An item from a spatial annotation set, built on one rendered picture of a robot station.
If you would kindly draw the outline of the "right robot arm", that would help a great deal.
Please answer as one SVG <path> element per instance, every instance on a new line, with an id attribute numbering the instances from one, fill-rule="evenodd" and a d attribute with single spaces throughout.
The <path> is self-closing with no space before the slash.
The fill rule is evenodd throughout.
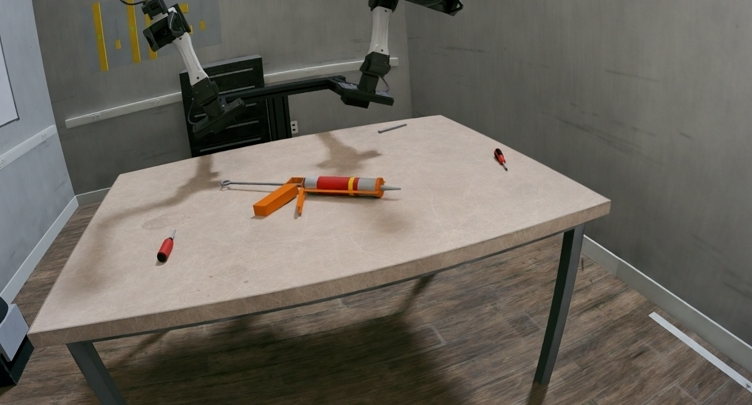
<path id="1" fill-rule="evenodd" d="M 234 112 L 234 110 L 242 107 L 243 103 L 242 99 L 240 98 L 232 101 L 224 107 L 222 107 L 222 105 L 220 104 L 220 101 L 217 98 L 217 96 L 219 96 L 217 85 L 214 83 L 214 81 L 210 84 L 207 74 L 205 73 L 205 71 L 203 71 L 203 68 L 201 68 L 198 62 L 197 56 L 195 55 L 192 48 L 191 38 L 189 36 L 191 29 L 178 3 L 170 6 L 169 9 L 167 9 L 164 0 L 146 0 L 142 4 L 142 11 L 144 12 L 144 14 L 149 15 L 150 20 L 153 20 L 152 16 L 156 16 L 161 12 L 163 15 L 166 13 L 169 15 L 173 12 L 177 12 L 179 19 L 185 29 L 184 34 L 179 38 L 176 37 L 176 39 L 173 40 L 172 43 L 180 53 L 181 58 L 183 59 L 185 67 L 188 71 L 191 90 L 193 91 L 192 96 L 199 107 L 203 106 L 204 111 L 208 116 L 192 126 L 194 134 L 201 132 L 203 129 L 209 127 L 214 122 L 218 121 L 229 113 Z"/>

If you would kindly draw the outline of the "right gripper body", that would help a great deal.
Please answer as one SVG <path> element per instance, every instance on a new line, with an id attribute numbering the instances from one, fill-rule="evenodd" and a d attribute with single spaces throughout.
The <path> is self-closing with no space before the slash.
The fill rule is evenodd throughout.
<path id="1" fill-rule="evenodd" d="M 179 24 L 183 29 L 183 32 L 185 32 L 185 29 L 178 17 L 177 12 L 174 12 L 176 17 L 178 18 Z M 176 37 L 173 37 L 169 30 L 169 24 L 167 20 L 168 14 L 157 14 L 156 16 L 152 16 L 154 21 L 151 21 L 150 23 L 150 29 L 153 32 L 154 37 L 156 38 L 157 43 L 159 44 L 160 49 L 162 49 L 163 46 L 166 46 L 166 44 L 171 43 L 173 40 L 176 39 Z"/>

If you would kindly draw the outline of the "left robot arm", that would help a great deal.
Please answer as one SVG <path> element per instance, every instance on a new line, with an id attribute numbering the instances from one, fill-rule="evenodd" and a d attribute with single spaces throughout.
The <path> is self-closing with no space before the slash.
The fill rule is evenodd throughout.
<path id="1" fill-rule="evenodd" d="M 368 6 L 371 8 L 373 16 L 373 27 L 368 55 L 365 56 L 365 60 L 359 68 L 359 71 L 362 71 L 362 76 L 357 86 L 338 82 L 338 87 L 341 90 L 393 100 L 394 97 L 389 93 L 375 89 L 378 85 L 379 76 L 384 78 L 391 68 L 387 41 L 390 18 L 398 3 L 399 0 L 368 0 Z"/>

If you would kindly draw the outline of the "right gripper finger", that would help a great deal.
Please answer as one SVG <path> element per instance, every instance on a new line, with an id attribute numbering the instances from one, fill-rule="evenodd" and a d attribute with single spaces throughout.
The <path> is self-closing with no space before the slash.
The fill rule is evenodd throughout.
<path id="1" fill-rule="evenodd" d="M 181 37 L 184 34 L 184 32 L 182 31 L 182 27 L 180 26 L 178 18 L 176 17 L 175 13 L 168 15 L 167 20 L 168 20 L 169 30 L 171 34 L 177 38 Z"/>
<path id="2" fill-rule="evenodd" d="M 147 38 L 148 43 L 150 44 L 151 49 L 153 49 L 153 52 L 156 52 L 160 49 L 159 44 L 156 41 L 156 38 L 153 35 L 153 32 L 151 31 L 150 27 L 144 30 L 144 35 Z"/>

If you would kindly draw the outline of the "red and white cylinder with yellow stripe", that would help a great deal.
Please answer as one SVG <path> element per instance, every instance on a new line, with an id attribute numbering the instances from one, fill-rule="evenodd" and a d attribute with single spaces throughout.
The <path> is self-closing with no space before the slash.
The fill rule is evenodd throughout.
<path id="1" fill-rule="evenodd" d="M 365 178 L 354 178 L 354 177 L 307 176 L 305 179 L 305 189 L 335 190 L 335 191 L 375 191 L 376 180 L 377 179 L 365 179 Z M 381 184 L 381 191 L 399 191 L 399 190 L 401 190 L 401 188 Z M 346 193 L 313 192 L 313 191 L 306 191 L 306 194 L 333 194 L 333 195 L 346 195 L 346 196 L 376 197 L 376 194 L 346 194 Z"/>

